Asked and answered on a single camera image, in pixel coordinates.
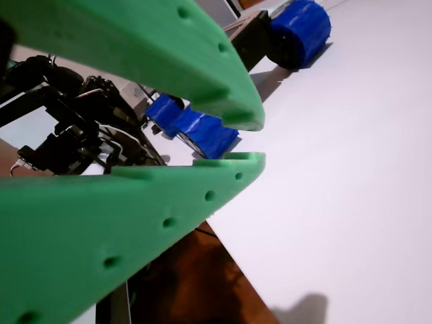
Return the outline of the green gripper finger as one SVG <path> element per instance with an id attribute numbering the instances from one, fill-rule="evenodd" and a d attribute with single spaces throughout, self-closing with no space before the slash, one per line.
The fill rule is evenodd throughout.
<path id="1" fill-rule="evenodd" d="M 253 183 L 264 153 L 1 179 L 1 322 L 69 323 Z"/>
<path id="2" fill-rule="evenodd" d="M 181 97 L 237 130 L 265 125 L 222 28 L 194 1 L 2 1 L 18 43 Z"/>

